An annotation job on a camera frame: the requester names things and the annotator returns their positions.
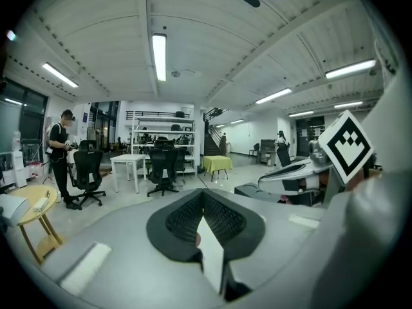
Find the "white table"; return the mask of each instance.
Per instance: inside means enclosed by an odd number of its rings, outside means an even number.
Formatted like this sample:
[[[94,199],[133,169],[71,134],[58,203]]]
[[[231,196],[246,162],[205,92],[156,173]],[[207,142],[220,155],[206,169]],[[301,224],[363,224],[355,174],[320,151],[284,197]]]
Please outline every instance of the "white table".
[[[143,169],[146,169],[145,154],[123,154],[121,156],[110,158],[111,160],[111,170],[113,171],[113,179],[115,181],[115,191],[118,192],[117,185],[117,175],[116,175],[116,163],[126,163],[127,180],[130,181],[129,164],[133,164],[133,177],[135,178],[135,189],[136,193],[139,193],[139,188],[137,185],[137,162],[143,160]]]

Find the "black pants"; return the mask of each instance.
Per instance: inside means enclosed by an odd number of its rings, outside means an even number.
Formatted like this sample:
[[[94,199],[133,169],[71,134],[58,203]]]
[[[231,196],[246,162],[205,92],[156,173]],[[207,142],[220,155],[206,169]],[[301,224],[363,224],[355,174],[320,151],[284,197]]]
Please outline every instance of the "black pants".
[[[67,161],[66,158],[60,159],[57,162],[51,162],[53,167],[54,177],[56,179],[57,186],[59,187],[60,194],[65,203],[70,203],[70,195],[67,191]]]

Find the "ceiling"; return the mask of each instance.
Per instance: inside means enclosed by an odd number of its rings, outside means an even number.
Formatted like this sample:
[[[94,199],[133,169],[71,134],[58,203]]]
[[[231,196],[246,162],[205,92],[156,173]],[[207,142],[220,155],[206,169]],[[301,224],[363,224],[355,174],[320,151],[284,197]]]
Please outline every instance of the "ceiling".
[[[156,79],[153,33],[167,35],[166,82]],[[36,0],[15,34],[6,76],[74,102],[162,100],[291,113],[382,95],[379,66],[325,78],[375,57],[360,0],[261,0],[259,8],[242,0]],[[79,86],[61,84],[45,62]],[[293,93],[254,103],[285,88]]]

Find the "yellow table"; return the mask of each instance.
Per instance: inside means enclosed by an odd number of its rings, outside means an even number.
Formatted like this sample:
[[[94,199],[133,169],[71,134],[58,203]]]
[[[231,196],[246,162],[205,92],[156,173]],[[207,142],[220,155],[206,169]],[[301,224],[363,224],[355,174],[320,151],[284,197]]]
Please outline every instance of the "yellow table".
[[[219,174],[220,171],[224,170],[227,179],[229,179],[226,170],[232,169],[232,160],[225,156],[204,156],[202,166],[205,169],[205,176],[206,172],[212,174],[211,182],[213,182],[213,173],[215,171],[218,171]]]
[[[51,209],[57,199],[57,191],[53,187],[47,185],[29,185],[21,189],[17,189],[10,193],[11,196],[27,198],[30,203],[30,208],[26,214],[22,217],[20,222],[17,224],[20,226],[20,230],[23,234],[24,240],[26,241],[30,252],[33,254],[36,261],[40,264],[43,261],[43,256],[49,253],[52,248],[59,247],[63,242],[61,237],[54,231],[52,225],[50,224],[46,213]],[[35,212],[33,206],[37,203],[40,198],[48,197],[47,206],[42,212]],[[28,239],[27,233],[23,225],[39,220],[43,228],[45,229],[47,236],[44,238],[37,246],[37,251],[33,248],[30,240]]]

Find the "black t-shirt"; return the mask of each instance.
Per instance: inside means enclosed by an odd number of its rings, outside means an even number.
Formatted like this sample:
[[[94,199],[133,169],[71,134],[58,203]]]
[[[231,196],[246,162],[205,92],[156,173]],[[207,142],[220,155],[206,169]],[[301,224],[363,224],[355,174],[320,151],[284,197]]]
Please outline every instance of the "black t-shirt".
[[[50,141],[58,141],[60,143],[65,143],[67,141],[67,132],[66,129],[60,125],[55,124],[50,131]],[[50,155],[51,160],[57,161],[60,158],[64,158],[66,152],[64,149],[58,149],[56,147],[52,147],[53,152]]]

